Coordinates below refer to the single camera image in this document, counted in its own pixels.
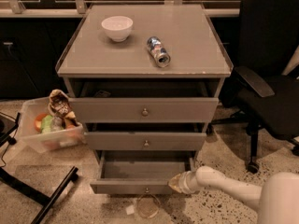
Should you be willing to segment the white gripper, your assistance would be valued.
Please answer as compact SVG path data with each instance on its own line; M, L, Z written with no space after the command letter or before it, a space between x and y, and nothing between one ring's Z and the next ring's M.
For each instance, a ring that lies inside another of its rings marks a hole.
M168 181L168 186L178 193L193 194L199 190L196 172L188 171L175 175Z

